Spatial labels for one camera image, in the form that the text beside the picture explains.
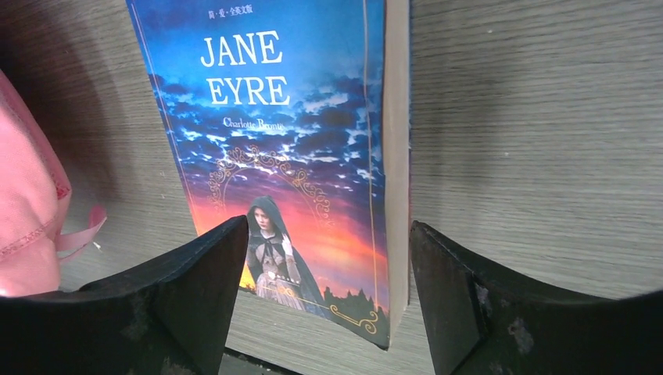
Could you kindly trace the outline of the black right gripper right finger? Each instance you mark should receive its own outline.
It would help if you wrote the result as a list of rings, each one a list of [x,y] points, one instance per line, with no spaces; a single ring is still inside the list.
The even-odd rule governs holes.
[[[609,299],[528,277],[420,221],[410,252],[437,374],[659,374],[662,293]]]

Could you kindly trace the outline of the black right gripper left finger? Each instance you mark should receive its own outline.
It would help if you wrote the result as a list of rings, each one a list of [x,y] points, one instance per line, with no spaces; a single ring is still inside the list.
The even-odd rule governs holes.
[[[248,234],[235,216],[77,291],[3,298],[2,373],[217,373]]]

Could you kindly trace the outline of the pink student backpack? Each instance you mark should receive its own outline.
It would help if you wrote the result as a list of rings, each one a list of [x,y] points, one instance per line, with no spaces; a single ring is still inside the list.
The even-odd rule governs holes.
[[[55,291],[60,265],[93,242],[107,219],[64,234],[72,187],[47,137],[9,79],[1,76],[1,295]]]

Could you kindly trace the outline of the dark cover paperback book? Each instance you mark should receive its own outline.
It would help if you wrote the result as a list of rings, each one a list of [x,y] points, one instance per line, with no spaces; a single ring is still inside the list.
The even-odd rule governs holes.
[[[408,305],[409,1],[129,1],[199,234],[239,286],[387,349]]]

